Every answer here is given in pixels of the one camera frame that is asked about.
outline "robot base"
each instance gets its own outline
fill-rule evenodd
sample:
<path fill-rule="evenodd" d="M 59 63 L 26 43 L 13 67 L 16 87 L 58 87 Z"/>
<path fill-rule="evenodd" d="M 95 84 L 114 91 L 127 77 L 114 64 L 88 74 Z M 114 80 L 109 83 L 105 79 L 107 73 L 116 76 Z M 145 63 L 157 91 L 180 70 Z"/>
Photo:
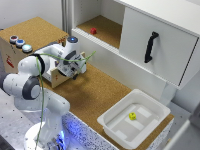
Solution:
<path fill-rule="evenodd" d="M 35 141 L 35 137 L 37 136 L 37 133 L 40 129 L 40 123 L 35 124 L 34 126 L 32 126 L 25 134 L 24 137 L 24 150 L 35 150 L 36 147 L 36 141 Z M 64 150 L 66 150 L 67 146 L 69 145 L 69 138 L 65 137 L 64 140 Z M 37 145 L 37 150 L 49 150 L 49 147 L 46 146 L 42 146 L 39 142 Z"/>

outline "yellow toy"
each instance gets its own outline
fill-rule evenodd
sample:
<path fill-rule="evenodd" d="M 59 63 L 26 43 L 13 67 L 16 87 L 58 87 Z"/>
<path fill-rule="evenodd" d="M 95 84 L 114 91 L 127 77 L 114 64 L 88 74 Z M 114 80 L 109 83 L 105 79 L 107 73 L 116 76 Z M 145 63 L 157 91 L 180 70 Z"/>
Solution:
<path fill-rule="evenodd" d="M 130 114 L 129 114 L 129 118 L 130 118 L 131 120 L 135 120 L 135 119 L 136 119 L 136 114 L 135 114 L 134 112 L 130 113 Z"/>

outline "white wall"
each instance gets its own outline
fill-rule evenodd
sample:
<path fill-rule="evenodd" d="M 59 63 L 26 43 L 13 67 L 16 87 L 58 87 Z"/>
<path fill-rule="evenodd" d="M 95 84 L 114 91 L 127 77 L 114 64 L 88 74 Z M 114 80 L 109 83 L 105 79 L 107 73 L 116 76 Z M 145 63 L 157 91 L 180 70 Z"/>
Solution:
<path fill-rule="evenodd" d="M 0 0 L 0 29 L 36 16 L 62 29 L 61 0 Z"/>
<path fill-rule="evenodd" d="M 192 112 L 200 102 L 200 72 L 180 91 L 177 91 L 173 102 Z"/>

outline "brown box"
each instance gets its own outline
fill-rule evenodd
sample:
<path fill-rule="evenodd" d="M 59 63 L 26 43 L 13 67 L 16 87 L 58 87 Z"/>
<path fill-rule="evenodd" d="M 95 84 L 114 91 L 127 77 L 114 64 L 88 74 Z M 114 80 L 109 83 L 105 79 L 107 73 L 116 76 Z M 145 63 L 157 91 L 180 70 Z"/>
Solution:
<path fill-rule="evenodd" d="M 25 40 L 26 44 L 32 46 L 33 52 L 51 42 L 56 41 L 64 44 L 68 37 L 66 32 L 40 17 L 0 31 L 0 51 L 6 73 L 18 73 L 19 61 L 31 54 L 25 54 L 21 49 L 17 49 L 15 45 L 10 44 L 9 40 L 12 35 L 17 35 L 19 39 Z"/>

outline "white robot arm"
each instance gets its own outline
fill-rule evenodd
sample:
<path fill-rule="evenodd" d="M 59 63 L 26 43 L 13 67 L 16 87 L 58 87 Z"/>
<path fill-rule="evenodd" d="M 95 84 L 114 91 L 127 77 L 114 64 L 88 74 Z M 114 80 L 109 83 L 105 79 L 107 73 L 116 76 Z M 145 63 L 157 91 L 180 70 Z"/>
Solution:
<path fill-rule="evenodd" d="M 49 57 L 54 56 L 59 61 L 57 68 L 68 77 L 74 77 L 76 72 L 84 73 L 86 71 L 86 61 L 80 54 L 78 39 L 75 37 L 67 39 L 66 47 L 54 44 L 22 59 L 18 64 L 18 74 L 4 74 L 0 78 L 0 88 L 5 93 L 14 96 L 15 106 L 19 110 L 41 110 L 42 91 L 37 78 L 40 73 L 36 57 L 39 60 L 40 72 L 43 74 L 50 68 Z M 70 61 L 75 60 L 75 62 L 60 60 L 60 58 Z M 44 89 L 44 95 L 44 108 L 48 108 L 48 113 L 46 113 L 46 121 L 40 133 L 39 147 L 49 150 L 49 145 L 52 145 L 53 141 L 55 143 L 55 139 L 63 130 L 62 116 L 69 111 L 70 104 L 66 99 L 50 90 Z M 34 149 L 35 141 L 32 140 L 30 142 L 32 143 L 29 143 L 29 149 L 30 145 L 33 145 Z"/>

